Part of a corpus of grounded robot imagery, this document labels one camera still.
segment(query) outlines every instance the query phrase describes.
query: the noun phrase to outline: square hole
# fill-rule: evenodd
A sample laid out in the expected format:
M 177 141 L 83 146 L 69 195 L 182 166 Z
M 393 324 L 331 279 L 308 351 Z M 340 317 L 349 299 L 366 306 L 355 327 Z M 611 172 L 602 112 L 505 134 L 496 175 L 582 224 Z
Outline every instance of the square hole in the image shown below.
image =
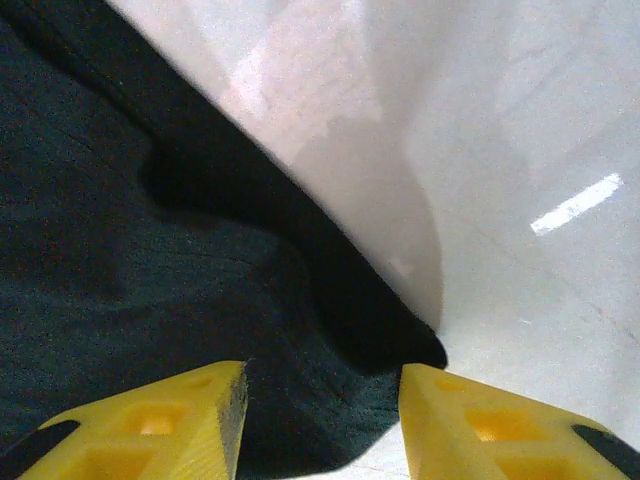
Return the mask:
M 189 411 L 187 405 L 145 403 L 126 411 L 116 432 L 138 435 L 170 435 Z
M 142 475 L 153 453 L 148 450 L 89 450 L 57 480 L 135 480 Z
M 466 418 L 483 442 L 509 442 L 519 440 L 548 440 L 526 412 L 520 410 L 473 409 Z
M 436 386 L 444 392 L 464 392 L 465 390 L 462 382 L 456 382 L 448 378 L 438 378 Z
M 496 460 L 509 480 L 578 480 L 565 458 L 503 458 Z

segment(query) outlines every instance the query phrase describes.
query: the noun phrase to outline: glossy white surface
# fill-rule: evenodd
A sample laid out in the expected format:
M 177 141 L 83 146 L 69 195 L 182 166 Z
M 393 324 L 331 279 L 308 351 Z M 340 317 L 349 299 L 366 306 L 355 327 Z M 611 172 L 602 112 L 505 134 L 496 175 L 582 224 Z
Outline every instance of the glossy white surface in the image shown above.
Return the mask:
M 452 372 L 640 448 L 640 3 L 112 3 L 438 327 Z M 333 476 L 363 474 L 406 477 L 399 429 Z

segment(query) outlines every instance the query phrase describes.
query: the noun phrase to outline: yellow plastic part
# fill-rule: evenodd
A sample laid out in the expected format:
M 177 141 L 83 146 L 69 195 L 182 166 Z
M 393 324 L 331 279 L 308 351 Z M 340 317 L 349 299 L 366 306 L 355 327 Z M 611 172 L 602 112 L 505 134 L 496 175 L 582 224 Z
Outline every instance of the yellow plastic part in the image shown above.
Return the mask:
M 413 480 L 627 480 L 573 432 L 598 423 L 425 365 L 405 365 L 400 420 Z
M 80 422 L 20 480 L 231 480 L 246 412 L 241 362 L 220 362 L 58 415 Z

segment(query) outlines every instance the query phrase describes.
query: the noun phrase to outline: dark green fabric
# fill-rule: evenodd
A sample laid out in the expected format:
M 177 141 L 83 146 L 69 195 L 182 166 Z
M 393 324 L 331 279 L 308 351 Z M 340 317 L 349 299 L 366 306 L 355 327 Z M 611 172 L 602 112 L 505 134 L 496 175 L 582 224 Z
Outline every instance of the dark green fabric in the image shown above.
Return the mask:
M 105 4 L 0 4 L 0 446 L 249 360 L 238 478 L 337 468 L 444 367 L 337 226 Z

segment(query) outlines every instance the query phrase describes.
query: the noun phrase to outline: black cloth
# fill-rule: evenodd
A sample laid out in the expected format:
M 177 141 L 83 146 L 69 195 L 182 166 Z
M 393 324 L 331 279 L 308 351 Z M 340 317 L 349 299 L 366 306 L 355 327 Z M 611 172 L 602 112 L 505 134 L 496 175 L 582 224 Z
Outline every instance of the black cloth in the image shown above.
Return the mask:
M 106 4 L 0 3 L 0 447 L 248 360 L 238 478 L 338 468 L 397 421 L 429 327 Z

